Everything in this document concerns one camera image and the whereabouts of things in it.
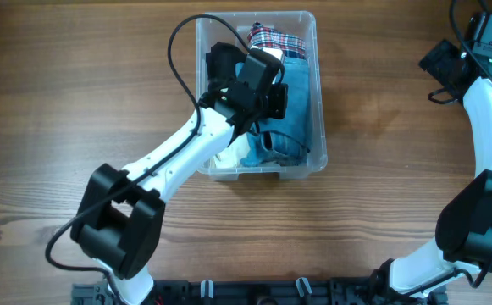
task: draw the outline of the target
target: wood grain surface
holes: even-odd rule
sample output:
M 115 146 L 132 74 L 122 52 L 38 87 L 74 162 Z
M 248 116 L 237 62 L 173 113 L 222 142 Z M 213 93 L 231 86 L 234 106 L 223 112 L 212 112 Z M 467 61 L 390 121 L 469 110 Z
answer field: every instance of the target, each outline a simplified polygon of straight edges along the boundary
M 455 40 L 447 1 L 91 2 L 0 6 L 0 304 L 66 304 L 72 283 L 100 278 L 52 268 L 45 244 L 96 167 L 144 156 L 191 115 L 166 47 L 192 14 L 314 13 L 329 164 L 294 181 L 193 175 L 168 206 L 156 279 L 369 275 L 432 238 L 441 209 L 473 178 L 467 115 L 430 103 L 439 84 L 417 66 L 439 40 Z M 459 6 L 462 28 L 477 8 Z M 174 58 L 194 88 L 194 25 Z M 54 252 L 92 264 L 68 238 Z M 449 294 L 451 304 L 492 304 L 492 274 Z

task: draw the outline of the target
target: plastic storage bin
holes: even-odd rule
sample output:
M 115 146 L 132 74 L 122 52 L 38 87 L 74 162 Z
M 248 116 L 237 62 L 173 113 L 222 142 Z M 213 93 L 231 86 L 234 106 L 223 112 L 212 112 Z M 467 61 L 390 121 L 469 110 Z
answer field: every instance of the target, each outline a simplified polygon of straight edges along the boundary
M 306 42 L 306 60 L 310 68 L 310 92 L 312 105 L 312 150 L 307 156 L 307 163 L 300 166 L 279 166 L 261 164 L 258 167 L 239 167 L 235 169 L 218 169 L 212 159 L 205 162 L 199 172 L 215 180 L 237 180 L 240 174 L 279 173 L 280 179 L 304 179 L 312 172 L 317 172 L 327 164 L 327 146 L 324 135 L 323 103 L 321 100 L 321 80 L 319 78 L 319 61 L 317 47 L 317 28 L 315 17 L 306 11 L 295 12 L 236 12 L 206 13 L 216 15 L 231 25 L 247 42 L 247 34 L 254 22 L 273 27 L 286 34 L 299 36 Z M 241 47 L 236 37 L 224 25 L 211 19 L 196 21 L 196 97 L 199 98 L 208 88 L 206 53 L 210 52 L 216 42 L 234 43 Z

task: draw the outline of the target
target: red plaid fabric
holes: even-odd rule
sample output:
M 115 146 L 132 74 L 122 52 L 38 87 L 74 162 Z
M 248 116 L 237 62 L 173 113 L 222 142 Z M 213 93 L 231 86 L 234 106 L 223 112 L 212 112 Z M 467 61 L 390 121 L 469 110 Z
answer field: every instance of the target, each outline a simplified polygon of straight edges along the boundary
M 256 22 L 247 36 L 252 46 L 278 48 L 286 57 L 306 58 L 306 43 L 299 37 L 284 34 Z

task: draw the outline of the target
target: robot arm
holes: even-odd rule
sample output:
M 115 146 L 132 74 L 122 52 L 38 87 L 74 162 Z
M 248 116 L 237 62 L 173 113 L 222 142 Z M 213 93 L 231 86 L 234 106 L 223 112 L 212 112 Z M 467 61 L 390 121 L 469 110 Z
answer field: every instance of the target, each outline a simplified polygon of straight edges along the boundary
M 492 272 L 492 14 L 473 16 L 462 46 L 464 53 L 443 40 L 419 65 L 444 86 L 438 92 L 453 97 L 440 102 L 430 94 L 431 101 L 459 101 L 466 109 L 473 131 L 476 178 L 443 210 L 435 239 L 374 272 L 389 278 L 389 288 L 381 291 L 385 295 L 427 297 L 462 276 L 477 288 Z M 479 274 L 475 281 L 472 274 Z
M 240 50 L 218 43 L 212 52 L 207 58 Z M 158 245 L 166 203 L 178 188 L 202 163 L 248 132 L 255 121 L 285 116 L 287 85 L 281 81 L 274 84 L 282 69 L 279 58 L 261 49 L 249 50 L 244 58 L 236 77 L 234 62 L 221 64 L 214 60 L 211 68 L 216 71 L 216 79 L 223 81 L 199 99 L 200 115 L 193 114 L 165 143 L 121 170 L 104 164 L 91 176 L 78 214 L 88 208 L 97 209 L 76 221 L 70 236 L 86 255 L 111 272 L 109 280 L 115 284 L 111 289 L 121 302 L 140 304 L 153 288 L 146 264 Z M 196 126 L 198 131 L 191 137 Z M 129 217 L 112 207 L 110 200 L 101 205 L 103 198 L 126 186 L 127 191 L 113 200 L 133 208 Z

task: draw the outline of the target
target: denim fabric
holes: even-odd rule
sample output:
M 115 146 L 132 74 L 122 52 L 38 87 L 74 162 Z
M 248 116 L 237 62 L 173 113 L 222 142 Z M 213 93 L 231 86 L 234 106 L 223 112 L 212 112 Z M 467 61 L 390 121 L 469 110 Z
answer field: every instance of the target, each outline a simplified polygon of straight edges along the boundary
M 303 164 L 311 147 L 310 81 L 307 62 L 285 58 L 283 82 L 289 86 L 283 119 L 259 120 L 259 136 L 247 135 L 250 152 L 240 162 L 244 166 L 276 162 L 282 166 Z M 237 74 L 241 65 L 236 65 Z

